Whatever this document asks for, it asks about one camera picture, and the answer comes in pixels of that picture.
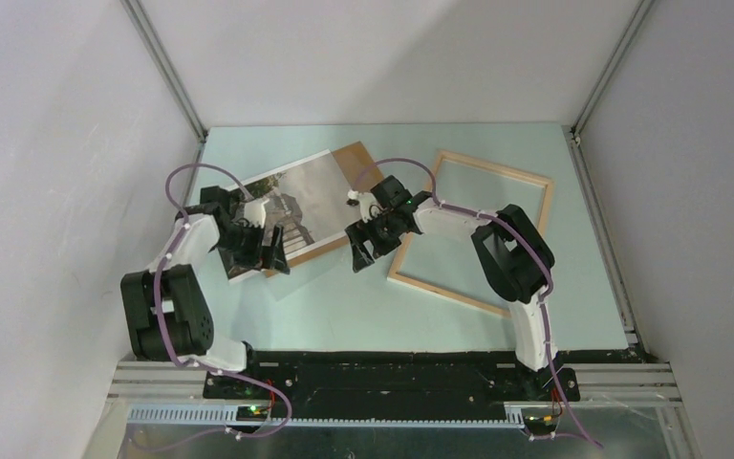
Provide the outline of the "light wooden picture frame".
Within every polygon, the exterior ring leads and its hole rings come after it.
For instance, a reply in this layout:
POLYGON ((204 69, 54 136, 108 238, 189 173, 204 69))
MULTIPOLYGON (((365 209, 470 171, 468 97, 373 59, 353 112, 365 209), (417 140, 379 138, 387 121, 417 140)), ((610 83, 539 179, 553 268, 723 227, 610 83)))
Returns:
MULTIPOLYGON (((441 150, 432 166, 436 194, 445 203, 485 213, 509 204, 520 207, 545 233, 553 179, 465 154, 441 150)), ((508 318, 507 303, 486 282, 470 233, 460 236, 407 235, 388 279, 440 299, 508 318)))

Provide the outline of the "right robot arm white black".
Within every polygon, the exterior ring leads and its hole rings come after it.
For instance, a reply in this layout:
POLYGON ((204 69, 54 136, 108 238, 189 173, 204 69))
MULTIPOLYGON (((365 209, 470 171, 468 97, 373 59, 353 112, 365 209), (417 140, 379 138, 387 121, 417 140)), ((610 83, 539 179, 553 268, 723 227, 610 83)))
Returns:
POLYGON ((524 366, 517 375, 519 390, 532 400, 552 392, 556 378, 549 366, 557 350, 546 299, 553 287, 554 256, 520 207, 508 205, 495 213, 462 208, 431 191, 412 194, 393 176, 368 192, 348 191, 347 204, 360 212, 345 229, 356 273, 399 248, 407 234, 470 241, 489 287, 508 304, 516 359, 524 366))

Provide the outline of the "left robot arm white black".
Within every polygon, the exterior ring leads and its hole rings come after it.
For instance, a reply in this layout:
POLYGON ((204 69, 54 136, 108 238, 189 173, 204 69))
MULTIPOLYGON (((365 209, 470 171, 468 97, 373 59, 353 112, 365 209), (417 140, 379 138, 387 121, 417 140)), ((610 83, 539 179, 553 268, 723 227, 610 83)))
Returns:
POLYGON ((144 361, 171 361, 226 370, 227 386, 252 398, 264 385, 263 371, 248 362, 247 343, 217 338, 197 268, 214 251, 234 267, 289 273, 283 227, 270 223, 270 198, 247 198, 218 186, 206 187, 201 201, 178 211, 162 252, 142 271, 120 282, 133 354, 144 361))

